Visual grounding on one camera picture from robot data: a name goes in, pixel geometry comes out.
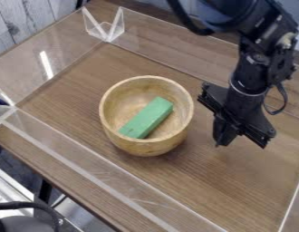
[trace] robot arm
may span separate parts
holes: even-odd
[[[235,33],[240,37],[240,61],[231,76],[229,88],[211,83],[203,85],[199,101],[215,113],[213,137],[216,146],[227,146],[246,135],[262,148],[275,138],[274,129],[263,113],[270,89],[276,86],[287,105],[288,95],[282,83],[295,72],[294,50],[298,23],[275,0],[199,0],[200,29],[192,23],[177,0],[168,0],[185,27],[199,35],[215,32]]]

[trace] wooden bowl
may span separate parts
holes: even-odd
[[[119,129],[157,96],[175,104],[175,111],[163,124],[144,140],[120,134]],[[184,87],[172,80],[140,76],[109,88],[99,105],[99,115],[104,131],[121,150],[141,157],[159,156],[172,150],[187,137],[193,101]]]

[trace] green sponge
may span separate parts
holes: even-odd
[[[156,97],[119,132],[133,139],[145,139],[173,111],[173,104]]]

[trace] bowl rim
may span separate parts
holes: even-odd
[[[133,80],[140,80],[140,79],[156,79],[156,80],[163,80],[165,82],[169,82],[171,84],[173,84],[181,91],[183,93],[187,95],[188,97],[188,103],[189,103],[189,111],[188,111],[188,117],[187,117],[187,120],[185,120],[185,123],[184,125],[180,127],[180,129],[175,130],[169,135],[167,136],[163,136],[160,138],[156,138],[156,139],[148,139],[148,140],[140,140],[140,139],[133,139],[128,136],[124,136],[121,133],[119,133],[119,131],[116,131],[111,125],[108,124],[108,121],[105,119],[105,114],[104,114],[104,105],[105,105],[105,100],[108,99],[112,91],[121,85],[124,85],[125,83],[128,82],[132,82]],[[168,78],[164,78],[161,76],[153,76],[153,75],[145,75],[145,76],[136,76],[136,77],[132,77],[132,78],[128,78],[125,80],[123,80],[121,82],[117,82],[105,92],[103,98],[101,98],[101,101],[100,101],[100,104],[99,104],[99,117],[101,119],[101,123],[103,123],[103,126],[107,128],[108,131],[111,131],[117,137],[120,137],[121,139],[124,140],[128,140],[128,141],[132,141],[132,142],[137,142],[137,143],[153,143],[153,142],[157,142],[157,141],[165,141],[165,140],[169,140],[172,139],[177,134],[181,133],[181,131],[184,131],[184,129],[188,127],[189,123],[191,123],[191,120],[192,120],[192,117],[193,117],[193,111],[195,111],[195,104],[193,104],[193,100],[192,100],[192,97],[191,97],[191,94],[189,92],[187,91],[187,89],[177,83],[175,82],[173,80],[168,79]]]

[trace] wooden table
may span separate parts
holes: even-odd
[[[93,1],[88,9],[92,13],[99,10],[99,15],[101,9],[104,17],[112,18],[116,5],[113,1],[100,0]],[[111,144],[101,129],[97,105],[116,82],[147,74],[179,82],[193,96],[196,109],[185,143],[164,156],[141,159]],[[266,150],[246,138],[216,149],[213,116],[196,101],[200,86],[199,79],[103,43],[19,107],[225,230],[279,231],[299,181],[299,119],[286,113],[270,118],[279,136]],[[5,126],[0,126],[0,144],[115,228],[164,231]],[[81,167],[93,173],[92,157],[84,159],[67,154],[67,159],[79,160]]]

